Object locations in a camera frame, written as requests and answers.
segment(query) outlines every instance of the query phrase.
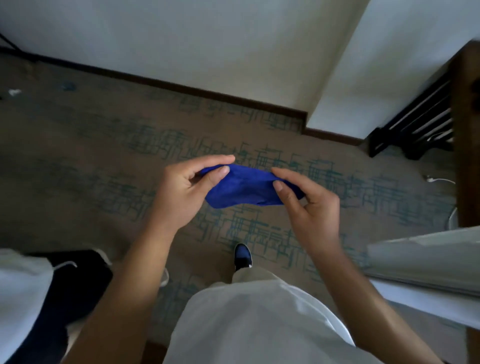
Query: finger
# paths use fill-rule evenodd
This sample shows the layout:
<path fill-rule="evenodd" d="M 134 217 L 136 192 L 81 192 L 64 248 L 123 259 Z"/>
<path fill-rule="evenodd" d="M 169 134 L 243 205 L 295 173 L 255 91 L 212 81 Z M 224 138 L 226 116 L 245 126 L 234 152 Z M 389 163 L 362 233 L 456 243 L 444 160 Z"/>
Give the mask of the finger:
<path fill-rule="evenodd" d="M 213 167 L 217 164 L 231 164 L 233 162 L 235 162 L 235 156 L 233 154 L 229 156 L 218 154 L 190 159 L 180 163 L 180 165 L 182 174 L 190 179 L 203 168 Z"/>
<path fill-rule="evenodd" d="M 295 193 L 285 183 L 281 181 L 274 181 L 273 187 L 275 188 L 276 194 L 278 197 L 280 197 L 280 200 L 282 200 L 283 204 L 287 208 L 290 216 L 297 215 L 300 210 L 303 209 L 297 196 L 295 196 Z"/>
<path fill-rule="evenodd" d="M 315 183 L 307 176 L 304 176 L 303 174 L 294 172 L 292 170 L 273 167 L 272 173 L 279 178 L 296 184 L 307 195 L 307 197 L 323 194 L 323 192 L 327 191 L 327 189 Z"/>
<path fill-rule="evenodd" d="M 193 187 L 193 190 L 201 193 L 204 197 L 214 188 L 224 177 L 230 172 L 229 166 L 223 166 L 216 170 L 211 170 L 202 177 L 201 180 Z"/>

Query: black shoe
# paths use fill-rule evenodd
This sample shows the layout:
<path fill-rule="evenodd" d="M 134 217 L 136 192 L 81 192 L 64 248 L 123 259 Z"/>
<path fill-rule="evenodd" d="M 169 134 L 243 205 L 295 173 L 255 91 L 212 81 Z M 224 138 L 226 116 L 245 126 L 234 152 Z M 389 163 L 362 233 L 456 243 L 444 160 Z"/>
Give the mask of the black shoe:
<path fill-rule="evenodd" d="M 235 271 L 252 267 L 252 254 L 245 244 L 238 243 L 237 246 L 235 246 L 233 263 L 235 264 Z"/>

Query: forearm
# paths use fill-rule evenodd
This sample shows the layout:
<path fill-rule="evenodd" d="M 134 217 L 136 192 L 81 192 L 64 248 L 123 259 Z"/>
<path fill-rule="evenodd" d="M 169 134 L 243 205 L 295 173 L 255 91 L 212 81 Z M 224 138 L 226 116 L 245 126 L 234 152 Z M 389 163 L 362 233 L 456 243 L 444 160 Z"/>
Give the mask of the forearm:
<path fill-rule="evenodd" d="M 147 230 L 133 244 L 64 364 L 140 361 L 173 236 Z"/>
<path fill-rule="evenodd" d="M 332 295 L 355 344 L 386 364 L 441 363 L 370 281 L 343 252 L 340 244 L 311 258 Z"/>

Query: hand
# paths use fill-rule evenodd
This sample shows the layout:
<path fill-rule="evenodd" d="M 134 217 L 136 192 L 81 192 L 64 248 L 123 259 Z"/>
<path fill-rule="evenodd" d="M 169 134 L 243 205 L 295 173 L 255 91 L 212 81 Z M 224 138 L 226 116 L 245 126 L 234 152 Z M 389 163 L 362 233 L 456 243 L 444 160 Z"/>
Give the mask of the hand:
<path fill-rule="evenodd" d="M 293 232 L 300 245 L 310 255 L 330 248 L 339 248 L 338 228 L 340 225 L 340 199 L 319 184 L 284 168 L 272 168 L 279 178 L 296 184 L 307 198 L 302 206 L 295 193 L 285 183 L 274 181 L 273 186 L 287 208 Z"/>
<path fill-rule="evenodd" d="M 150 219 L 149 231 L 169 231 L 175 234 L 187 225 L 202 206 L 207 193 L 230 172 L 228 166 L 212 170 L 197 183 L 192 179 L 205 167 L 230 164 L 235 156 L 204 156 L 172 164 L 163 170 L 156 192 Z"/>

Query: white shirt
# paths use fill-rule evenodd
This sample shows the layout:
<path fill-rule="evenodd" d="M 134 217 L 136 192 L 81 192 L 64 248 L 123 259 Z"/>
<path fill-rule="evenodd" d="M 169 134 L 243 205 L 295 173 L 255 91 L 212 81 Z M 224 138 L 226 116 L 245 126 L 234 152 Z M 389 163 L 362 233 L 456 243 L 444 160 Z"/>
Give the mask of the white shirt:
<path fill-rule="evenodd" d="M 164 364 L 381 363 L 320 301 L 280 280 L 207 288 L 187 303 Z"/>
<path fill-rule="evenodd" d="M 53 267 L 46 258 L 0 249 L 0 364 L 19 348 L 47 296 Z"/>

